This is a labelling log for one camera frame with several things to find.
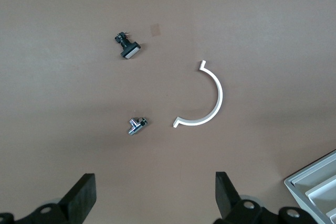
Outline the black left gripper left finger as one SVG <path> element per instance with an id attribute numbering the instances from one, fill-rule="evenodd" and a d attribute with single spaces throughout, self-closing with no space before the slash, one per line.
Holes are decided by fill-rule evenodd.
<path id="1" fill-rule="evenodd" d="M 84 174 L 58 203 L 38 207 L 22 219 L 1 213 L 1 223 L 83 223 L 97 200 L 95 174 Z"/>

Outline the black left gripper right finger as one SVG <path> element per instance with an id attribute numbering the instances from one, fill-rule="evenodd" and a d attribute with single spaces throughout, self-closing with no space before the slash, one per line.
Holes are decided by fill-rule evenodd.
<path id="1" fill-rule="evenodd" d="M 221 214 L 215 223 L 315 223 L 297 207 L 282 207 L 275 214 L 252 199 L 242 199 L 226 172 L 216 172 L 215 198 Z"/>

